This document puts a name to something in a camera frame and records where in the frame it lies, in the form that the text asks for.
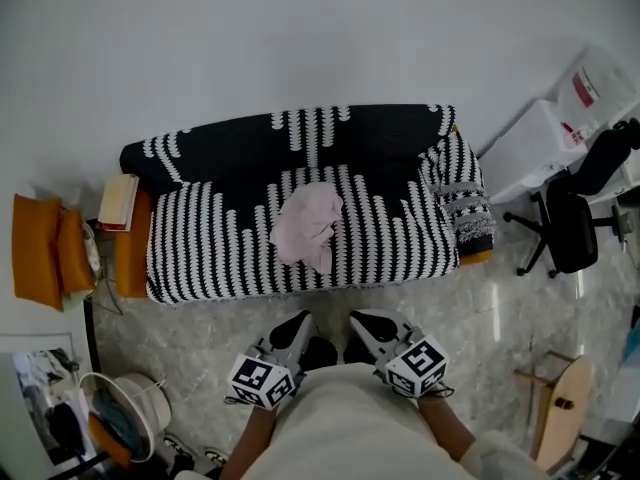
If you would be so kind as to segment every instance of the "white wall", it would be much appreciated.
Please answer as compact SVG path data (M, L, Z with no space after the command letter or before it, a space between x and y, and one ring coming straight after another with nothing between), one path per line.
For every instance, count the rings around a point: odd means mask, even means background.
M631 119L632 117L635 117L636 119L640 120L640 105L637 105L636 108L634 108L631 112L629 112L629 114L627 114L625 119Z
M100 190L123 145L284 108L450 102L481 150L586 41L640 79L640 0L0 0L0 328L11 195Z

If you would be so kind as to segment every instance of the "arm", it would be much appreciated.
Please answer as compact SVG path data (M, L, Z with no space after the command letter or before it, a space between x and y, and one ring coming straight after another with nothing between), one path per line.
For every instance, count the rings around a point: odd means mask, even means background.
M222 470L220 480L239 480L244 476L262 452L268 448L275 424L275 410L253 408L247 426Z
M442 398L418 400L420 414L431 428L438 445L459 462L476 438Z
M497 432L476 440L447 402L441 398L422 398L418 408L431 428L438 445L454 461L478 480L542 480L549 478L521 450Z

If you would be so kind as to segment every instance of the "black office chair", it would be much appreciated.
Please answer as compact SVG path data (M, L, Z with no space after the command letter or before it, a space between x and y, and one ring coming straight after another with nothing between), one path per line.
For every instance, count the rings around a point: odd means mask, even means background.
M516 270L519 276L531 272L547 246L555 265L549 272L552 279L560 272L571 274L593 265L598 260L596 227L611 226L622 238L617 209L613 208L611 217L593 219L589 204L580 195L592 196L600 192L616 169L629 158L632 149L640 149L640 123L636 119L628 123L621 121L613 130L601 133L575 174L549 183L546 207L540 192L531 196L540 207L542 225L518 215L504 214L505 221L514 220L540 235L540 243L527 267Z

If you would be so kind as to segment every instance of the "chair base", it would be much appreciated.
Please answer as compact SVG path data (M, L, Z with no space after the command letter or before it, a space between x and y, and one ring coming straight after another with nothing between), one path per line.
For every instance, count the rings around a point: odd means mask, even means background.
M523 217L520 217L519 215L514 215L510 212L506 212L503 215L503 219L505 222L511 222L511 221L515 221L518 224L520 224L521 226L526 227L527 229L530 229L531 231L533 231L534 233L537 233L538 235L540 235L540 242L538 243L538 246L536 247L536 250L534 251L531 259L529 260L529 263L527 264L526 267L519 267L516 269L516 275L517 276L525 276L527 275L529 272L531 272L531 270L533 270L533 267L535 266L535 264L538 262L538 260L540 259L540 256L542 256L542 253L544 252L544 250L546 249L546 247L549 245L551 236L549 235L549 233L551 232L551 222L549 220L549 214L547 213L547 208L545 206L545 203L542 199L542 195L540 194L540 192L536 192L535 194L533 194L531 196L531 200L534 203L538 203L538 207L540 210L540 216L542 218L542 224L535 222L535 221L531 221L528 219L525 219ZM613 232L616 234L616 236L620 239L623 236L623 229L621 226L621 217L620 214L618 213L617 208L614 206L612 207L612 216L611 217L607 217L607 218L602 218L602 219L591 219L591 224L594 227L611 227ZM585 264L582 268L586 268L587 266L593 264L594 261L589 262L588 264ZM563 270L562 268L558 268L558 262L557 259L554 258L554 269L550 270L547 275L549 276L549 279L555 279L556 277L558 277L558 275L560 273L563 272L575 272L577 270L580 270L580 266L577 265L578 269L576 270L575 266L573 265L569 265L568 267L565 267L565 270Z

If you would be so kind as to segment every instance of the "sofa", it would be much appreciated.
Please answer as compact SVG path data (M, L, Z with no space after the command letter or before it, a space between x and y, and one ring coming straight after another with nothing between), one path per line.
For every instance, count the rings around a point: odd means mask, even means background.
M494 220L478 161L443 105L243 117L127 145L140 177L116 239L121 295L179 304L399 283L487 260ZM333 269L287 266L269 242L283 202L326 181L344 201Z

